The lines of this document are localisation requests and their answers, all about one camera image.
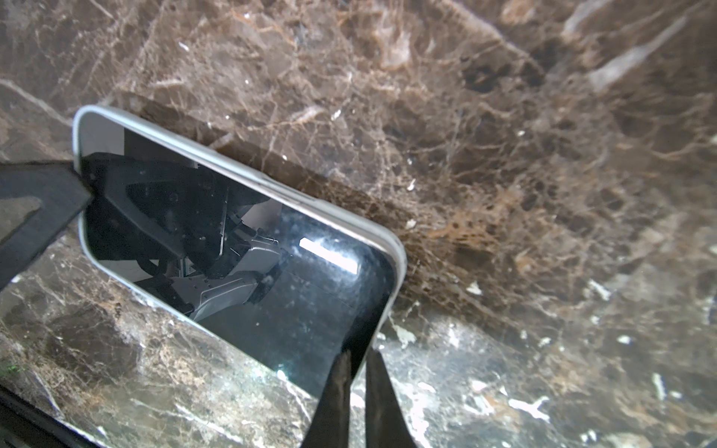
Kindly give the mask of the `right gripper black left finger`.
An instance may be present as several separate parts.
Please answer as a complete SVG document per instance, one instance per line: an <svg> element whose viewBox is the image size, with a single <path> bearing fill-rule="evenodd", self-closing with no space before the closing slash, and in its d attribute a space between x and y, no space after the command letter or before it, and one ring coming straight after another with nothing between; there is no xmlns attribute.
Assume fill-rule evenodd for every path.
<svg viewBox="0 0 717 448"><path fill-rule="evenodd" d="M351 354L345 351L332 364L301 448L347 448L351 373Z"/></svg>

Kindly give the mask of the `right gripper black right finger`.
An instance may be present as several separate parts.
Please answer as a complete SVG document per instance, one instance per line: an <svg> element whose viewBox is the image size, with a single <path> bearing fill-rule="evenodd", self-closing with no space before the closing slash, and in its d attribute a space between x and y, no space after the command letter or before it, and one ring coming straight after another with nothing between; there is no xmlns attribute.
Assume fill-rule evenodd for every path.
<svg viewBox="0 0 717 448"><path fill-rule="evenodd" d="M366 357L366 447L416 448L381 353Z"/></svg>

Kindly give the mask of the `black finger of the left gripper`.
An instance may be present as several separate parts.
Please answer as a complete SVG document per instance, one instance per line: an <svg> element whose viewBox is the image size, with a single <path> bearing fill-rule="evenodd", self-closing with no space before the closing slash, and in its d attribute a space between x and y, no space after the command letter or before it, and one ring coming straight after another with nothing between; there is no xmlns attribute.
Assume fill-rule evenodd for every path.
<svg viewBox="0 0 717 448"><path fill-rule="evenodd" d="M93 193L71 162L26 162L1 165L1 198L37 201L1 239L1 287L7 287L91 203Z"/></svg>

